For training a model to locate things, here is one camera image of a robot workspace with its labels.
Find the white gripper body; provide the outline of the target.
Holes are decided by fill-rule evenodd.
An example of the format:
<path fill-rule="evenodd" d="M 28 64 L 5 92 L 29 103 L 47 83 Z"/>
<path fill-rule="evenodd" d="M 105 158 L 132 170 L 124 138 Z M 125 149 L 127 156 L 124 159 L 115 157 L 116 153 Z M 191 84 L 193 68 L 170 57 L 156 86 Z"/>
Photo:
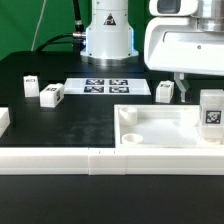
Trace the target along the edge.
<path fill-rule="evenodd" d="M 146 28 L 150 70 L 224 76 L 224 33 L 204 32 L 191 17 L 157 17 Z"/>

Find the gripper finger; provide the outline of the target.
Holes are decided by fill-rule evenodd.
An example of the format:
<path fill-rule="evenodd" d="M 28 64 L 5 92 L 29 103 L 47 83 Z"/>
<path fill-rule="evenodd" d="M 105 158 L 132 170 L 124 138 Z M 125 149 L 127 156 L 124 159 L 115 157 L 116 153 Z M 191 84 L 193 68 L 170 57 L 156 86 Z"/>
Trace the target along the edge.
<path fill-rule="evenodd" d="M 190 93 L 190 86 L 188 81 L 185 79 L 185 74 L 181 72 L 174 73 L 174 81 L 178 86 L 180 93 L 181 93 L 181 101 L 186 103 L 189 101 L 189 93 Z"/>

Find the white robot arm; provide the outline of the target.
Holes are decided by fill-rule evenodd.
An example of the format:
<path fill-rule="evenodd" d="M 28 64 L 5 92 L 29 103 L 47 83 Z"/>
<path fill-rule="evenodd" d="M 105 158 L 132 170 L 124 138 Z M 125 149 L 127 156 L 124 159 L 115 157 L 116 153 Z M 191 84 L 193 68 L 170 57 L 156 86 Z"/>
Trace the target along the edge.
<path fill-rule="evenodd" d="M 174 74 L 182 94 L 186 73 L 224 76 L 224 0 L 149 0 L 154 18 L 144 39 L 144 62 Z M 92 0 L 81 58 L 117 65 L 138 56 L 128 23 L 128 0 Z"/>

